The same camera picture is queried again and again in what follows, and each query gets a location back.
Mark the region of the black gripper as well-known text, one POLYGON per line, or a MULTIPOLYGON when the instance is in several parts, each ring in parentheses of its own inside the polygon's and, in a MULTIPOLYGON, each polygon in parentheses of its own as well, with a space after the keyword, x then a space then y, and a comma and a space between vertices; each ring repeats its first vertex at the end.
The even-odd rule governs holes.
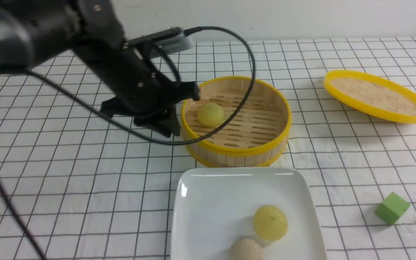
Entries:
POLYGON ((165 76, 157 76, 133 51, 99 40, 80 42, 73 51, 114 94, 114 98, 102 102, 101 113, 108 117, 135 117, 136 126, 166 138, 181 135, 174 105, 186 99, 200 100, 195 81, 170 83, 165 76))

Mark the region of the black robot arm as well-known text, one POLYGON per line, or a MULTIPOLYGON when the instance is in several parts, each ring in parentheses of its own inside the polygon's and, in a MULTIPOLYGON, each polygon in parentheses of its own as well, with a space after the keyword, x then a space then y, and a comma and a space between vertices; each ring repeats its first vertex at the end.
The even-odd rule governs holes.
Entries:
POLYGON ((176 104, 198 99, 195 82, 163 75, 158 56, 190 49, 180 27, 127 40, 109 0, 0 0, 0 74, 20 74, 71 50, 111 90, 108 116, 130 116, 137 126, 179 136, 176 104))

